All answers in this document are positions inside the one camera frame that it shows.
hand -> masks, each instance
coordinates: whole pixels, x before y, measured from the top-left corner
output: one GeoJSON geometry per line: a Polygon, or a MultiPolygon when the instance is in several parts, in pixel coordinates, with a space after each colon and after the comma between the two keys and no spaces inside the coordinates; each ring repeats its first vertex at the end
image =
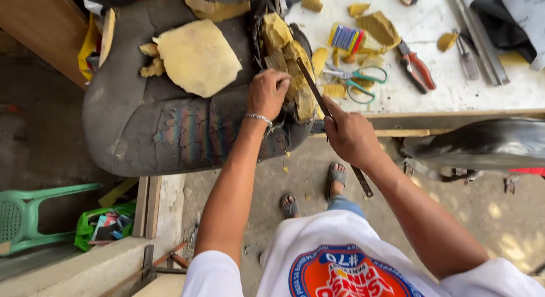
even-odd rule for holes
{"type": "Polygon", "coordinates": [[[275,119],[280,114],[291,78],[289,74],[272,68],[256,75],[248,92],[248,114],[262,115],[270,121],[275,119]]]}
{"type": "Polygon", "coordinates": [[[324,118],[325,132],[341,159],[368,173],[378,159],[388,157],[380,147],[373,126],[363,115],[345,112],[329,97],[322,98],[335,118],[324,118]]]}

jeans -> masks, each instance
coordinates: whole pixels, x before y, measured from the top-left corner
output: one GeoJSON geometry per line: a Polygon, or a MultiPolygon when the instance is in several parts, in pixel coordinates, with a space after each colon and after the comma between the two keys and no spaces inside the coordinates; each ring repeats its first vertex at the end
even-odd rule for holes
{"type": "Polygon", "coordinates": [[[330,210],[347,210],[365,218],[364,212],[361,210],[359,205],[351,202],[346,197],[340,195],[333,197],[333,200],[329,203],[328,206],[328,211],[330,210]]]}

gray sandal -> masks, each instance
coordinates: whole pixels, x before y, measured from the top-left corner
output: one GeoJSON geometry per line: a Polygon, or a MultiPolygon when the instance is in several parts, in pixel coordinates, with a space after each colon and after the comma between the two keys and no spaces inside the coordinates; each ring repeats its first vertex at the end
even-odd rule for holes
{"type": "Polygon", "coordinates": [[[331,183],[333,183],[334,181],[338,181],[338,182],[341,182],[344,186],[346,186],[346,182],[347,182],[347,176],[346,176],[346,173],[338,170],[338,169],[333,169],[333,166],[335,166],[335,164],[339,165],[339,166],[344,166],[343,164],[341,163],[336,163],[336,162],[333,162],[331,163],[331,166],[329,167],[329,174],[328,174],[328,191],[326,192],[326,196],[325,196],[325,199],[330,202],[331,201],[331,183]]]}
{"type": "Polygon", "coordinates": [[[284,215],[285,219],[293,218],[297,214],[299,214],[299,205],[297,204],[297,199],[293,194],[287,193],[282,198],[280,198],[280,210],[282,211],[282,215],[284,215]],[[287,205],[282,205],[284,200],[288,199],[290,196],[293,197],[293,202],[288,203],[287,205]]]}

concrete floor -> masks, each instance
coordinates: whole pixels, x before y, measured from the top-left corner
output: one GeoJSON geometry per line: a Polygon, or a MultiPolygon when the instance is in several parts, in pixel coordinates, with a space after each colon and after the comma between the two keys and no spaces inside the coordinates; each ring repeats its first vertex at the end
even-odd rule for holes
{"type": "Polygon", "coordinates": [[[19,113],[0,112],[0,191],[37,190],[101,182],[97,191],[60,196],[39,207],[41,233],[73,231],[84,211],[117,180],[91,159],[81,120],[84,91],[30,53],[0,56],[0,104],[19,113]]]}
{"type": "MultiPolygon", "coordinates": [[[[250,218],[246,226],[241,274],[245,296],[257,293],[262,268],[258,256],[274,236],[282,221],[278,201],[292,191],[299,201],[302,216],[326,209],[324,199],[327,168],[339,158],[324,139],[308,139],[286,156],[257,165],[250,218]],[[284,173],[283,166],[289,173],[284,173]]],[[[197,215],[204,204],[219,170],[188,174],[185,180],[183,238],[189,240],[197,215]]],[[[528,273],[545,262],[545,181],[539,176],[523,176],[515,195],[504,193],[503,175],[487,173],[467,186],[463,182],[441,183],[419,174],[412,177],[434,200],[456,217],[492,257],[511,261],[528,273]]],[[[375,196],[367,199],[354,173],[348,176],[345,196],[360,204],[379,236],[398,247],[419,268],[425,270],[382,195],[372,186],[375,196]]],[[[191,251],[184,253],[191,258],[191,251]]]]}

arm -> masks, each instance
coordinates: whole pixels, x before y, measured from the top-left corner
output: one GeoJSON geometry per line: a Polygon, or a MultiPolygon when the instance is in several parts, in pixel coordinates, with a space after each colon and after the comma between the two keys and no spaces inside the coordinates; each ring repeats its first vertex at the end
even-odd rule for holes
{"type": "Polygon", "coordinates": [[[331,147],[369,175],[416,254],[437,279],[471,270],[489,259],[462,225],[399,170],[363,115],[344,112],[330,98],[324,97],[324,102],[335,118],[324,121],[331,147]]]}
{"type": "MultiPolygon", "coordinates": [[[[273,120],[280,113],[290,75],[268,69],[252,81],[248,113],[273,120]]],[[[244,228],[250,214],[253,177],[267,122],[244,118],[227,162],[204,207],[194,255],[218,250],[240,264],[244,228]]]]}

